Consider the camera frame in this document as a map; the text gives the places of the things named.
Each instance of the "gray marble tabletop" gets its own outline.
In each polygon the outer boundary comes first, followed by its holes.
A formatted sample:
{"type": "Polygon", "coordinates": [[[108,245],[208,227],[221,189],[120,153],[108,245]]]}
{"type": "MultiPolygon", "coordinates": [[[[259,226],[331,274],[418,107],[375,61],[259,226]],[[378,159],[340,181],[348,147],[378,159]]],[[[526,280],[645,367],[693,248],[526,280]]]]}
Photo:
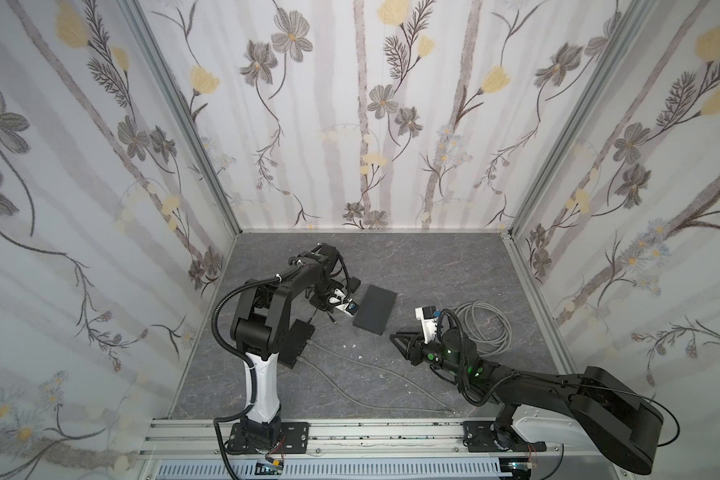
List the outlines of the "gray marble tabletop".
{"type": "MultiPolygon", "coordinates": [[[[312,320],[312,339],[340,355],[395,370],[451,407],[455,412],[377,410],[357,406],[341,396],[315,370],[298,362],[293,370],[278,365],[278,395],[283,418],[433,418],[492,416],[498,408],[469,405],[451,384],[433,375],[426,365],[414,367],[389,341],[399,330],[420,330],[414,317],[417,306],[455,307],[484,300],[502,309],[512,323],[509,351],[491,359],[522,370],[555,372],[547,344],[498,234],[243,234],[232,252],[222,279],[220,295],[251,278],[264,278],[287,266],[291,255],[310,250],[317,242],[336,246],[345,258],[350,276],[362,285],[355,299],[362,304],[368,285],[398,293],[383,336],[352,326],[341,312],[324,312],[312,320]]],[[[236,299],[220,315],[220,330],[229,341],[236,299]]],[[[304,295],[292,304],[292,321],[307,320],[315,312],[304,295]]],[[[491,333],[495,320],[478,316],[478,324],[491,333]]],[[[340,360],[307,345],[303,356],[317,365],[347,394],[372,406],[441,408],[403,380],[379,370],[340,360]]],[[[214,341],[210,323],[202,332],[188,367],[172,418],[213,418],[238,412],[245,405],[243,363],[214,341]]]]}

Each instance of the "small black box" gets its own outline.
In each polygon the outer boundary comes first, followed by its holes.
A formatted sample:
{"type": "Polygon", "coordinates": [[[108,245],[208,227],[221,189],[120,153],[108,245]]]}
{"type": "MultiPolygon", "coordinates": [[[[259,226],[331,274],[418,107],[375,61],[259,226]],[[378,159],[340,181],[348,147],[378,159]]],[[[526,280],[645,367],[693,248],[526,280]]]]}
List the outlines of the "small black box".
{"type": "Polygon", "coordinates": [[[398,294],[395,292],[369,285],[352,324],[376,335],[382,335],[397,297],[398,294]]]}

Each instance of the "coiled gray cable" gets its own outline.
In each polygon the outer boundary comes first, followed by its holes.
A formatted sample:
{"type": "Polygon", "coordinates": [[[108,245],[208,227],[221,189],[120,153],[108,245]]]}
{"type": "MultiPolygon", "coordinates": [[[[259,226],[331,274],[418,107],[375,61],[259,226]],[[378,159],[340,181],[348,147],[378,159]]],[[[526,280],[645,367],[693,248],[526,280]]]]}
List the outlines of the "coiled gray cable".
{"type": "Polygon", "coordinates": [[[311,339],[307,339],[307,343],[308,343],[309,345],[314,345],[314,346],[316,346],[317,348],[319,348],[320,350],[322,350],[322,351],[324,351],[324,352],[326,352],[326,353],[330,353],[331,355],[336,356],[336,357],[338,357],[338,358],[340,358],[340,359],[342,359],[342,360],[346,360],[347,362],[355,363],[355,364],[357,364],[357,365],[366,366],[366,367],[369,367],[369,368],[372,368],[372,369],[376,369],[376,370],[381,370],[382,372],[385,372],[385,373],[387,373],[387,374],[389,374],[389,375],[396,376],[397,378],[399,378],[399,379],[401,379],[401,380],[404,380],[404,381],[406,381],[407,383],[411,384],[411,385],[413,386],[413,388],[419,390],[421,393],[425,394],[425,395],[428,396],[429,398],[432,398],[437,404],[439,404],[439,405],[441,405],[441,406],[443,406],[443,407],[445,407],[445,408],[448,408],[448,410],[451,411],[452,413],[456,413],[456,412],[453,412],[453,410],[451,410],[451,407],[449,407],[449,406],[445,405],[444,403],[442,403],[440,400],[438,400],[437,398],[435,398],[434,395],[432,395],[430,392],[427,392],[427,390],[421,388],[420,386],[416,385],[416,384],[415,384],[414,382],[412,382],[411,380],[406,379],[404,376],[400,375],[400,374],[397,373],[397,372],[394,372],[393,370],[385,369],[383,366],[373,365],[372,363],[365,363],[365,362],[360,362],[359,360],[350,359],[350,358],[348,358],[348,357],[346,357],[346,356],[344,356],[344,355],[339,355],[339,354],[337,354],[336,352],[333,352],[333,351],[331,351],[331,350],[328,350],[328,349],[325,348],[324,346],[317,344],[314,340],[311,340],[311,339]]]}
{"type": "Polygon", "coordinates": [[[462,303],[454,308],[454,312],[460,319],[464,320],[464,327],[467,329],[469,338],[478,345],[478,353],[481,355],[498,355],[509,350],[512,345],[512,325],[499,308],[488,302],[476,300],[462,303]],[[476,310],[487,310],[496,315],[503,327],[499,336],[491,339],[480,331],[475,317],[476,310]]]}
{"type": "Polygon", "coordinates": [[[335,383],[333,380],[331,380],[331,378],[330,378],[327,374],[324,373],[323,370],[320,370],[319,367],[317,367],[316,365],[311,364],[311,363],[309,362],[309,360],[307,360],[307,359],[304,358],[303,356],[299,356],[299,357],[297,357],[297,358],[298,358],[299,360],[301,360],[302,362],[304,362],[307,366],[309,366],[309,367],[313,368],[315,371],[317,371],[317,373],[319,373],[319,374],[322,376],[322,378],[326,379],[326,380],[328,381],[328,383],[330,383],[330,384],[333,386],[333,388],[336,389],[337,392],[341,393],[342,396],[344,396],[344,398],[346,398],[347,400],[349,400],[349,401],[352,402],[352,403],[355,403],[356,405],[360,405],[361,407],[364,407],[364,408],[372,408],[372,409],[374,409],[374,410],[411,410],[411,411],[414,411],[414,412],[452,413],[451,410],[443,410],[443,409],[437,409],[437,410],[435,410],[435,409],[433,409],[433,408],[376,407],[376,406],[373,406],[373,405],[368,405],[368,404],[366,404],[366,403],[360,402],[359,400],[355,400],[354,398],[350,397],[344,390],[340,389],[340,388],[338,387],[338,385],[336,385],[336,383],[335,383]]]}

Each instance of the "wallpaper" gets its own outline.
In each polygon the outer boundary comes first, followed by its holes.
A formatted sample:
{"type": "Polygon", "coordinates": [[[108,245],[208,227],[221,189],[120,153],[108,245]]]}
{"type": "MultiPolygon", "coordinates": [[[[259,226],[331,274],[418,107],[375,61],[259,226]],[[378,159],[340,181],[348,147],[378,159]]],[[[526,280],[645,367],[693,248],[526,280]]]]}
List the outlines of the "wallpaper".
{"type": "Polygon", "coordinates": [[[507,228],[628,2],[141,0],[243,228],[507,228]]]}
{"type": "Polygon", "coordinates": [[[651,477],[720,478],[720,0],[657,3],[517,240],[578,367],[680,419],[651,477]]]}
{"type": "Polygon", "coordinates": [[[128,478],[232,244],[113,2],[0,2],[0,478],[128,478]]]}

